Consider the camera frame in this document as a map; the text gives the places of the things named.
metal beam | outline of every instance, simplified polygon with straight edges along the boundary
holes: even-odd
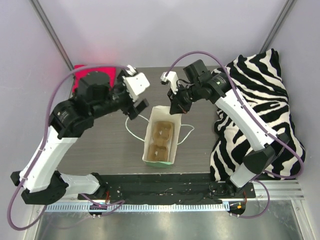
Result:
[[[262,45],[262,47],[260,49],[260,53],[264,53],[265,51],[268,50],[268,48],[270,47],[272,41],[276,37],[279,29],[281,28],[281,26],[285,22],[285,19],[287,18],[287,16],[289,15],[290,11],[294,7],[296,1],[297,0],[287,0],[285,2],[283,8],[281,9],[280,14],[276,18],[275,23],[273,24],[268,36],[266,37],[266,40],[264,41],[264,43],[263,43],[263,45]]]
[[[46,31],[48,32],[49,36],[51,37],[54,45],[56,46],[56,48],[58,49],[59,53],[61,54],[61,57],[63,58],[65,64],[67,65],[67,67],[69,68],[69,70],[73,70],[74,66],[71,63],[63,45],[61,44],[54,28],[52,27],[45,11],[43,10],[41,4],[39,3],[38,0],[29,0],[29,2],[31,3],[31,5],[33,6],[35,12],[37,13],[38,17],[40,18],[42,24],[44,25],[44,28],[46,29]]]

white wall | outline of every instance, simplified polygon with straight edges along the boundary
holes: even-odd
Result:
[[[40,0],[73,64],[136,67],[167,67],[194,50],[209,51],[225,63],[256,54],[285,2]]]
[[[52,88],[68,69],[29,1],[0,1],[0,33],[0,233],[3,240],[19,240],[24,232],[12,230],[6,219],[15,189],[10,174],[22,170],[36,150]],[[69,82],[57,100],[70,90]],[[13,220],[22,227],[27,218],[30,206],[18,196]]]
[[[320,1],[298,0],[276,36],[283,80],[297,136],[307,150],[305,172],[299,177],[315,230],[320,229]]]

